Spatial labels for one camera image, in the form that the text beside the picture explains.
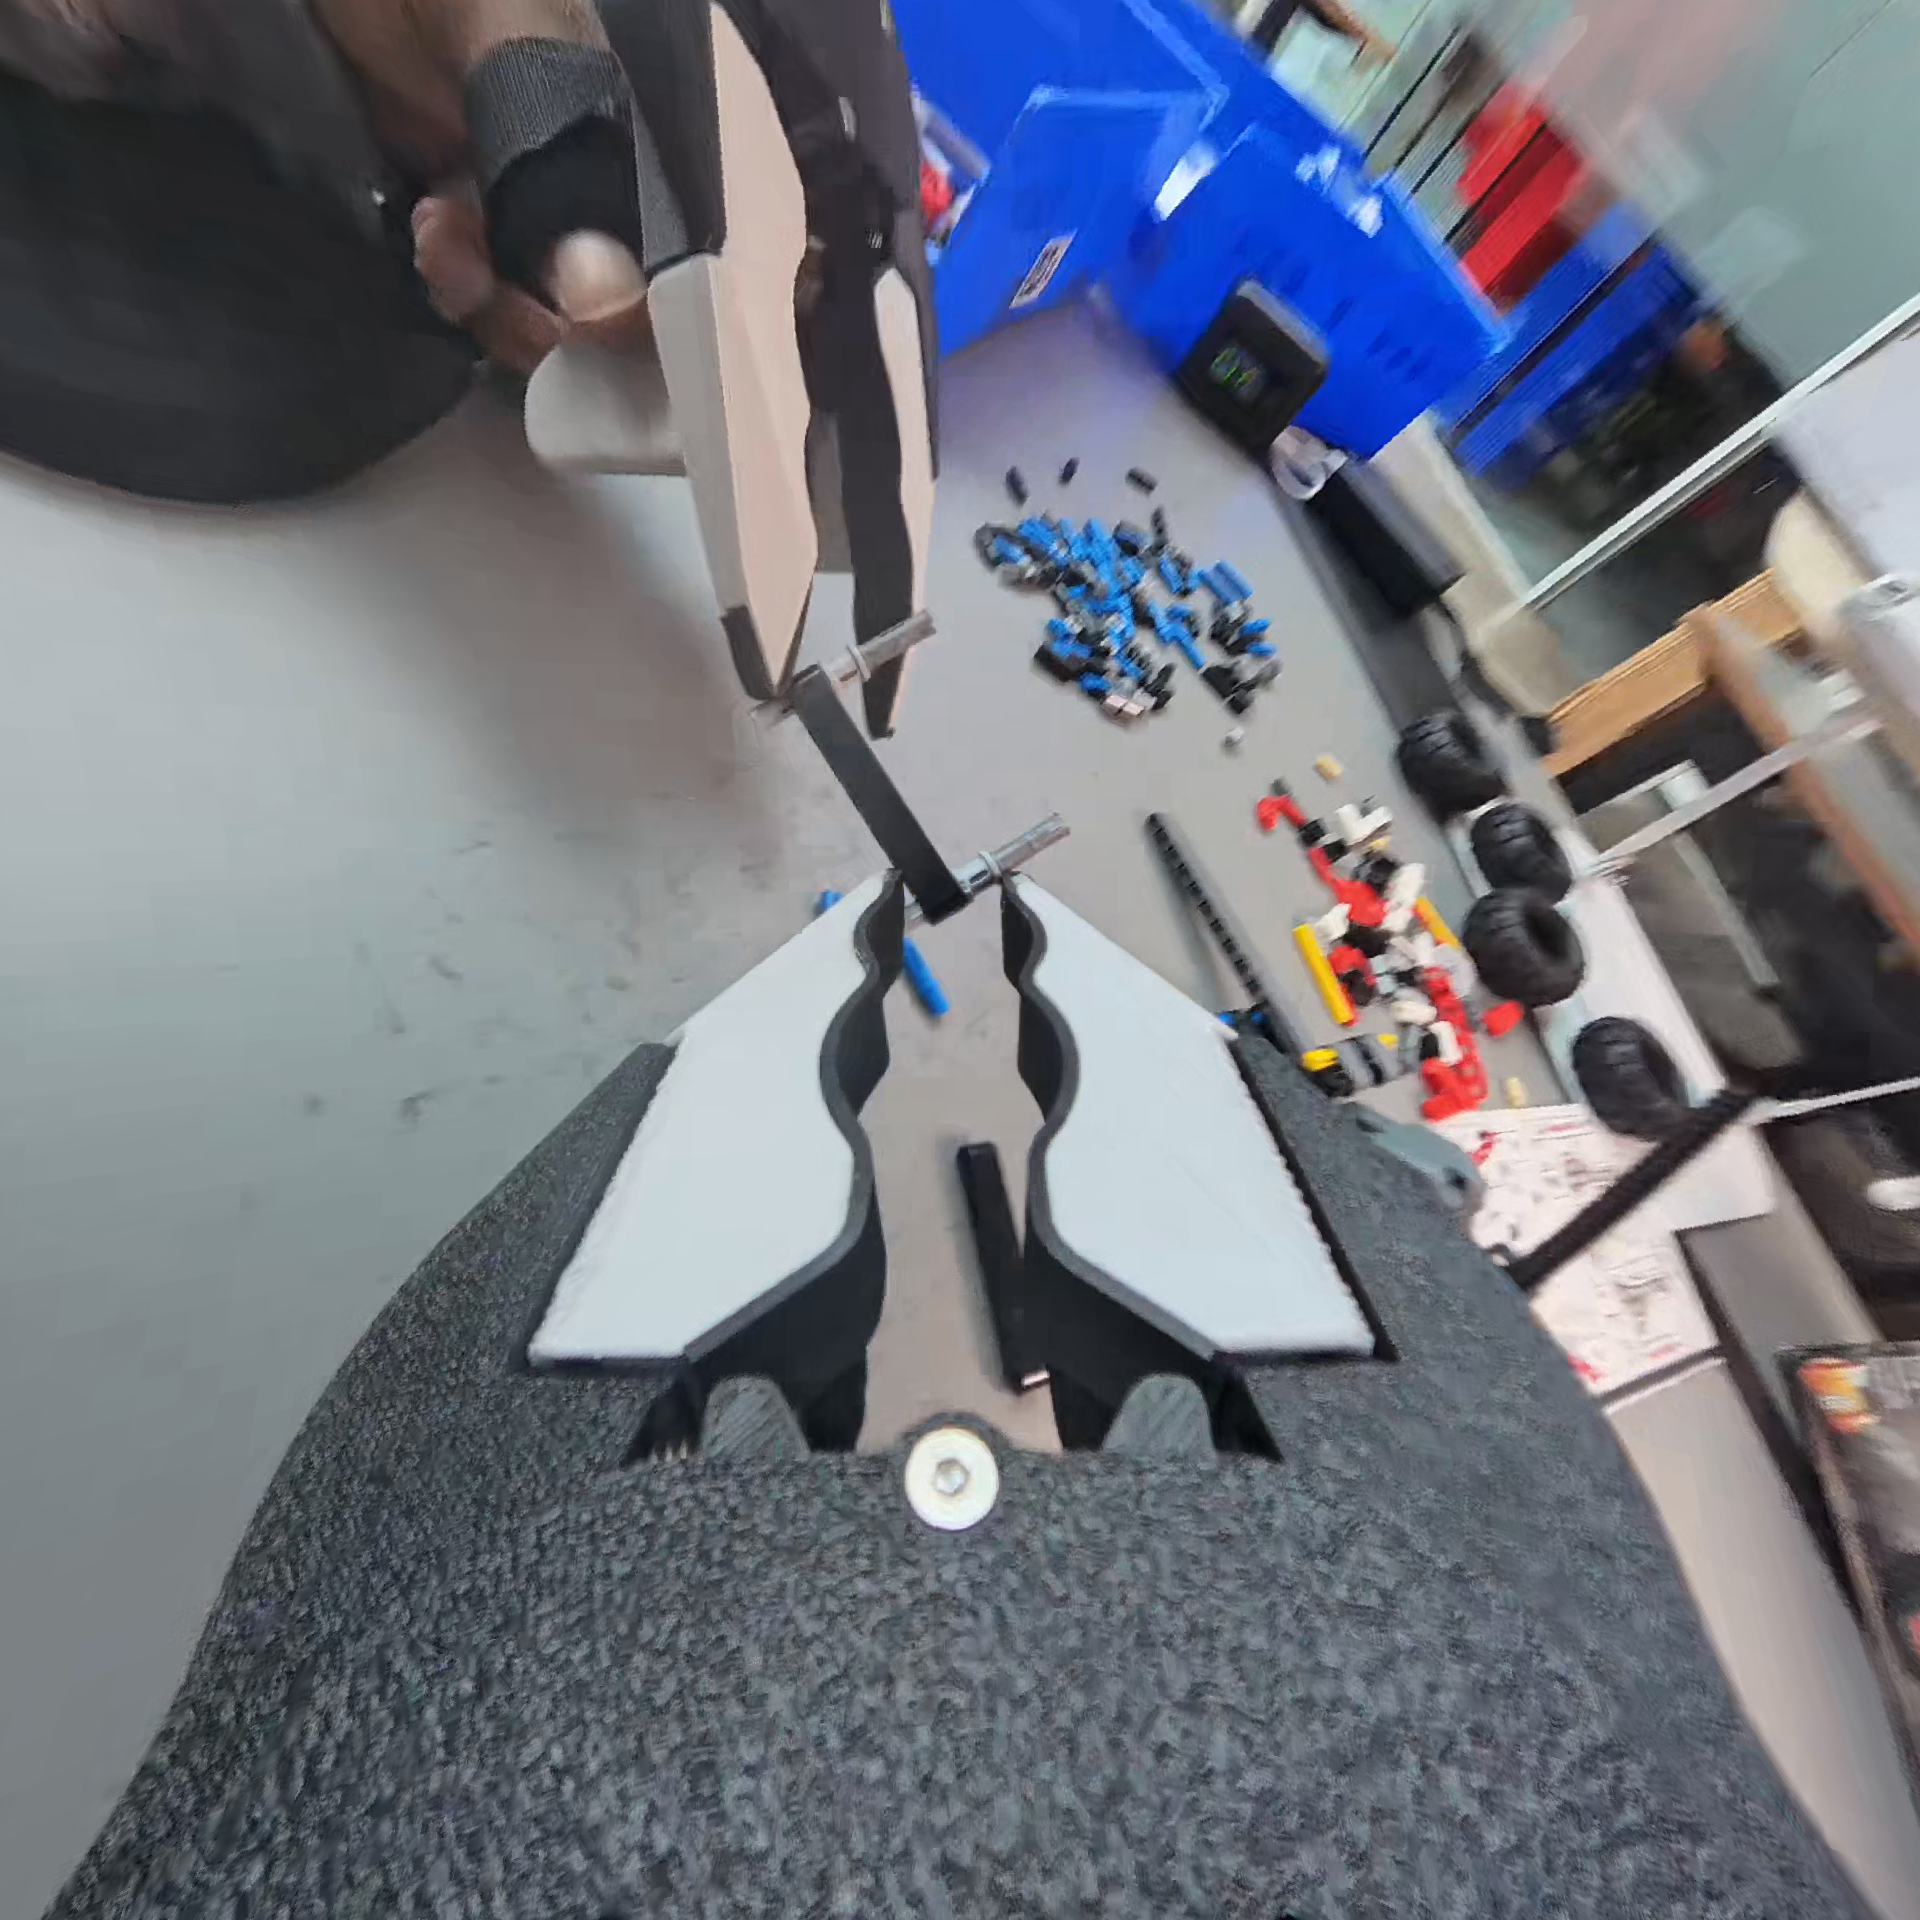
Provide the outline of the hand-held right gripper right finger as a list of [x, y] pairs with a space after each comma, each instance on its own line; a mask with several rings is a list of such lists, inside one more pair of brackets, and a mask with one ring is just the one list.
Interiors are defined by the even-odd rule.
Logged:
[[1100, 1450], [1149, 1378], [1186, 1383], [1230, 1450], [1276, 1450], [1251, 1377], [1381, 1360], [1381, 1328], [1258, 1084], [1258, 1041], [1036, 881], [1002, 884], [999, 932], [1041, 1112], [1023, 1304], [1063, 1450]]

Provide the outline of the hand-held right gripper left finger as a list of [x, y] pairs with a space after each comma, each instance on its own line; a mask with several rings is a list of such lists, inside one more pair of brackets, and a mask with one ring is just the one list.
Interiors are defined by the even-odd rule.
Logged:
[[658, 1377], [697, 1403], [780, 1387], [812, 1450], [867, 1423], [886, 1250], [863, 1112], [906, 888], [881, 873], [662, 1046], [662, 1070], [529, 1337], [545, 1377]]

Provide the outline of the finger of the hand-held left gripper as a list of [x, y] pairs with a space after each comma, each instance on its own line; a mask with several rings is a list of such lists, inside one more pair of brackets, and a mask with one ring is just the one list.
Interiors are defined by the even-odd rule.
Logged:
[[916, 227], [841, 225], [821, 235], [802, 369], [833, 446], [857, 646], [929, 609], [939, 448], [924, 296]]
[[750, 43], [719, 8], [707, 28], [724, 235], [653, 276], [652, 313], [726, 648], [769, 705], [794, 671], [821, 554], [797, 338], [806, 210]]

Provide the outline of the black technic beam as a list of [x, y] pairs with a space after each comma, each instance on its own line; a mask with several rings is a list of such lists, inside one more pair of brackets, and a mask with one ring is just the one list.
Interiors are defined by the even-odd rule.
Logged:
[[1023, 1247], [994, 1144], [962, 1144], [956, 1175], [966, 1206], [975, 1272], [989, 1314], [994, 1354], [1007, 1391], [1019, 1395], [1049, 1382], [1023, 1278]]

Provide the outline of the black beam and axle assembly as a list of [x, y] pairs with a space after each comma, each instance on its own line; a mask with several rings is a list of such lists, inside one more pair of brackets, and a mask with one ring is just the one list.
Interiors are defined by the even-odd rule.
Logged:
[[999, 848], [987, 848], [956, 868], [933, 843], [919, 816], [881, 763], [861, 724], [841, 702], [841, 689], [874, 689], [883, 667], [902, 665], [913, 649], [935, 633], [933, 614], [915, 614], [871, 640], [854, 640], [837, 656], [797, 667], [780, 690], [759, 705], [773, 719], [797, 719], [825, 760], [871, 840], [909, 894], [909, 919], [945, 924], [1007, 879], [1060, 847], [1069, 825], [1049, 815]]

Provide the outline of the grey desk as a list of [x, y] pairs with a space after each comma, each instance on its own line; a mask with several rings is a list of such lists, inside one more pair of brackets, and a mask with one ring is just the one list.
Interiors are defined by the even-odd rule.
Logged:
[[[1245, 740], [1186, 674], [1115, 728], [1029, 664], [975, 562], [1002, 472], [1174, 536], [1276, 623]], [[1183, 993], [1211, 948], [1145, 843], [1164, 811], [1299, 1032], [1317, 891], [1259, 833], [1317, 762], [1383, 800], [1455, 924], [1345, 600], [1302, 529], [1101, 316], [945, 371], [929, 600], [883, 756], [939, 848], [1058, 811], [1041, 882]], [[303, 1415], [438, 1240], [642, 1041], [877, 867], [799, 728], [750, 715], [682, 484], [540, 468], [479, 392], [364, 483], [177, 513], [4, 465], [4, 1916], [42, 1916], [153, 1739]], [[950, 1153], [1037, 1121], [997, 908], [886, 999], [868, 1107], [890, 1273], [861, 1442], [946, 1412], [1053, 1450], [1004, 1391]], [[1825, 1554], [1725, 1370], [1626, 1403], [1699, 1612], [1793, 1793], [1884, 1916], [1915, 1816]]]

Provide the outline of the blue bin with square sticker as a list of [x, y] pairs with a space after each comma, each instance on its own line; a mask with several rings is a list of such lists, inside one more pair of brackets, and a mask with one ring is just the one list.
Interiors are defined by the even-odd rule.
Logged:
[[945, 356], [1091, 296], [1227, 102], [1170, 6], [900, 3], [895, 30], [972, 182], [929, 246]]

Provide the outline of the partly built toy chassis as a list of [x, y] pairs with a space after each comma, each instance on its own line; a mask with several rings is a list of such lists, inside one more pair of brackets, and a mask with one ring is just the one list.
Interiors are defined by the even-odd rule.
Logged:
[[[1279, 999], [1269, 991], [1269, 982], [1259, 969], [1258, 958], [1242, 942], [1237, 924], [1214, 902], [1207, 879], [1188, 857], [1170, 822], [1162, 811], [1148, 811], [1143, 816], [1143, 833], [1173, 882], [1173, 889], [1183, 902], [1196, 924], [1207, 932], [1211, 946], [1242, 987], [1245, 1007], [1242, 1016], [1230, 1019], [1230, 1025], [1258, 1034], [1273, 1050], [1286, 1055], [1302, 1073], [1308, 1073], [1301, 1034], [1286, 1019]], [[1334, 1095], [1329, 1088], [1324, 1092], [1332, 1102], [1345, 1102], [1355, 1116], [1353, 1127], [1370, 1136], [1386, 1155], [1427, 1179], [1439, 1195], [1443, 1207], [1462, 1231], [1473, 1226], [1482, 1207], [1484, 1182], [1461, 1147], [1427, 1124], [1381, 1116], [1375, 1108], [1365, 1104], [1355, 1107], [1350, 1095]]]

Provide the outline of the pile of red white parts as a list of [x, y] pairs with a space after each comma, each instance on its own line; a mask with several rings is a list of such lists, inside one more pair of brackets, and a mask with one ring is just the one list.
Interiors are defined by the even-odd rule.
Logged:
[[1355, 1030], [1334, 1027], [1350, 1064], [1334, 1066], [1324, 1047], [1308, 1056], [1309, 1074], [1332, 1092], [1407, 1078], [1427, 1123], [1482, 1112], [1492, 1095], [1484, 1046], [1518, 1030], [1522, 1008], [1482, 987], [1429, 897], [1427, 867], [1395, 848], [1393, 811], [1362, 803], [1314, 816], [1278, 780], [1255, 823], [1301, 852], [1317, 897], [1299, 924], [1314, 924], [1361, 1016]]

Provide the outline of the pile of blue black pins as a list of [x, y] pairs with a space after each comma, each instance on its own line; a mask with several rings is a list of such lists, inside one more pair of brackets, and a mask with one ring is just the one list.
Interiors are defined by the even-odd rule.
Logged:
[[1005, 514], [972, 536], [997, 585], [1041, 607], [1031, 665], [1117, 728], [1165, 710], [1186, 681], [1244, 719], [1283, 673], [1273, 623], [1233, 560], [1199, 560], [1170, 527], [1159, 480], [1129, 468], [1139, 519], [1073, 518], [1019, 465], [1004, 468]]

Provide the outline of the black power bank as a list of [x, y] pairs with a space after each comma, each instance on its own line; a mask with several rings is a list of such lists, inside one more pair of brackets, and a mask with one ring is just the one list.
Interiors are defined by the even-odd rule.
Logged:
[[1225, 442], [1263, 465], [1329, 369], [1319, 332], [1259, 279], [1238, 279], [1173, 371], [1173, 387]]

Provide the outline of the blue storage bin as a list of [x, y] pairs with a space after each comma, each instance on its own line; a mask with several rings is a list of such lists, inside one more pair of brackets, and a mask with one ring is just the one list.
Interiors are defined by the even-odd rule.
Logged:
[[1393, 178], [1325, 135], [1249, 128], [1110, 270], [1119, 321], [1173, 375], [1238, 279], [1258, 279], [1331, 350], [1295, 423], [1370, 460], [1502, 345], [1505, 324]]

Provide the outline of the sticker sheet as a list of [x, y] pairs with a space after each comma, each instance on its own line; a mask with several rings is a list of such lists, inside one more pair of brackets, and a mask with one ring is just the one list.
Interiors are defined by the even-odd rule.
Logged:
[[[1473, 1240], [1513, 1258], [1558, 1232], [1651, 1153], [1580, 1107], [1476, 1112], [1443, 1121], [1438, 1132], [1484, 1182]], [[1681, 1232], [1653, 1207], [1663, 1188], [1532, 1294], [1534, 1322], [1598, 1401], [1716, 1350]]]

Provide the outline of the black power adapter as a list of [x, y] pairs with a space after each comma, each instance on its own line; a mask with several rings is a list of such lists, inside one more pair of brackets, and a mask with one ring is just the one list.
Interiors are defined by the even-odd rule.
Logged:
[[1439, 609], [1468, 568], [1365, 460], [1345, 460], [1305, 500], [1308, 519], [1397, 615]]

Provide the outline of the stack of red crates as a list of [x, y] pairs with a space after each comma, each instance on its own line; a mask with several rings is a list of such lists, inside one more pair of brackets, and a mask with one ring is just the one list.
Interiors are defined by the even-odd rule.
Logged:
[[1507, 313], [1573, 246], [1565, 203], [1588, 166], [1538, 96], [1510, 81], [1468, 124], [1450, 246], [1468, 281]]

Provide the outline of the stack of blue crates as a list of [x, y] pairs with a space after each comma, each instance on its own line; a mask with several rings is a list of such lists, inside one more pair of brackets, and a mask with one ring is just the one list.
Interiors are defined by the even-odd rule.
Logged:
[[1438, 404], [1455, 467], [1500, 490], [1525, 484], [1635, 398], [1703, 310], [1661, 235], [1617, 201], [1515, 307], [1489, 363]]

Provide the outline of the wooden table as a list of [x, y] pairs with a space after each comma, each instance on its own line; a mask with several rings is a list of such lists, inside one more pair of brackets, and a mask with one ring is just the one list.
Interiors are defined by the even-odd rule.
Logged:
[[1780, 787], [1839, 873], [1917, 946], [1917, 592], [1891, 574], [1812, 631], [1773, 574], [1699, 609], [1551, 715], [1546, 772], [1574, 815], [1691, 770], [1678, 830]]

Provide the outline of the printed toy box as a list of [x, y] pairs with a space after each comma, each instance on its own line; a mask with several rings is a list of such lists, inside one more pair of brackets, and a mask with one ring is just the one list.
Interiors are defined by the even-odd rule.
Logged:
[[1782, 1377], [1839, 1538], [1889, 1712], [1917, 1746], [1917, 1346], [1789, 1350]]

